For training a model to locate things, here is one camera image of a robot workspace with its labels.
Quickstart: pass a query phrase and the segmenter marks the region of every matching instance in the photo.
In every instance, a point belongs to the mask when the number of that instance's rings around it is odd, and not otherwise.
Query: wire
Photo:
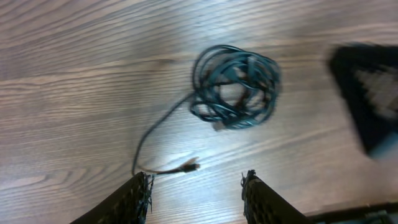
[[[229,45],[216,45],[205,50],[193,66],[193,92],[171,107],[141,137],[132,163],[132,174],[135,174],[139,153],[148,135],[182,103],[192,99],[190,112],[202,121],[213,123],[216,130],[250,128],[269,119],[274,111],[280,91],[279,77],[278,64],[257,53]],[[235,103],[229,103],[221,96],[221,90],[226,85],[244,88]],[[199,168],[196,160],[190,159],[167,171],[140,168],[157,175],[191,172]]]

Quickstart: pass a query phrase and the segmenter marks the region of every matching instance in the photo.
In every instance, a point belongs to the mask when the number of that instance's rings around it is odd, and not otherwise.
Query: cable coil
[[[141,137],[132,163],[132,174],[142,145],[148,135],[162,124],[182,103],[192,99],[190,112],[216,130],[244,129],[266,121],[274,111],[280,90],[280,69],[270,58],[229,45],[216,45],[201,53],[193,66],[193,92],[178,101]],[[238,85],[243,94],[235,103],[221,96],[227,85]],[[191,172],[199,168],[193,158],[167,171],[148,170],[157,175]]]

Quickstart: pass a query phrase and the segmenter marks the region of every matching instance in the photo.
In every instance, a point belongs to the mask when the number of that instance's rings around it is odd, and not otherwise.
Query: cable connector
[[[196,171],[199,168],[200,168],[199,164],[188,164],[181,167],[181,171],[187,173],[187,172]]]

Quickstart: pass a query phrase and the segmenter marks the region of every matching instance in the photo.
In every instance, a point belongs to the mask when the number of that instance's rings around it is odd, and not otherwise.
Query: wooden floor
[[[69,223],[131,177],[136,144],[191,91],[197,55],[231,44],[276,60],[272,119],[215,132],[181,107],[141,164],[148,223],[245,223],[241,173],[305,214],[398,199],[398,156],[372,161],[326,67],[338,45],[398,44],[396,0],[0,1],[0,223]]]

